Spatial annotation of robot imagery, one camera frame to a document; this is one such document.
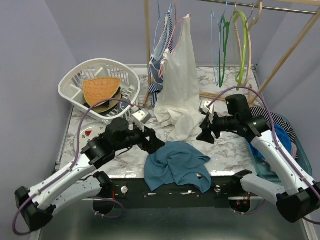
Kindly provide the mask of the teal blue tank top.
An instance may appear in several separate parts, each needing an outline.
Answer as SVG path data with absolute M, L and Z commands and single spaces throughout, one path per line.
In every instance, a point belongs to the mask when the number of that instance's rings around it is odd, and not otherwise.
M 193 185 L 201 193 L 207 192 L 212 179 L 205 164 L 211 158 L 186 142 L 166 142 L 147 156 L 144 180 L 151 191 L 163 185 Z

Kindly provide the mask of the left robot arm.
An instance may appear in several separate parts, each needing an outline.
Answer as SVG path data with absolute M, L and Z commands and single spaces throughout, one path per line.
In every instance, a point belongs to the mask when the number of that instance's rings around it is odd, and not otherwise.
M 74 160 L 42 182 L 15 192 L 17 215 L 21 215 L 28 231 L 35 232 L 46 226 L 54 214 L 69 204 L 92 197 L 107 197 L 112 191 L 112 181 L 99 171 L 116 157 L 116 152 L 138 146 L 153 154 L 165 143 L 155 130 L 141 121 L 129 128 L 129 122 L 121 117 L 108 124 L 105 131 L 77 149 Z

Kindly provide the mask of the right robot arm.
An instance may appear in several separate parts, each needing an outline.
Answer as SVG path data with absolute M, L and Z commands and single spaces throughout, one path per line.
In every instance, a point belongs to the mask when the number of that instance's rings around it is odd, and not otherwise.
M 262 179 L 249 170 L 232 176 L 230 191 L 241 196 L 255 194 L 274 204 L 290 223 L 295 223 L 320 208 L 320 184 L 305 172 L 281 144 L 271 123 L 263 116 L 252 116 L 247 98 L 242 94 L 225 99 L 228 116 L 218 116 L 212 102 L 202 101 L 205 115 L 198 141 L 214 144 L 222 132 L 234 133 L 251 143 L 277 174 L 281 184 Z

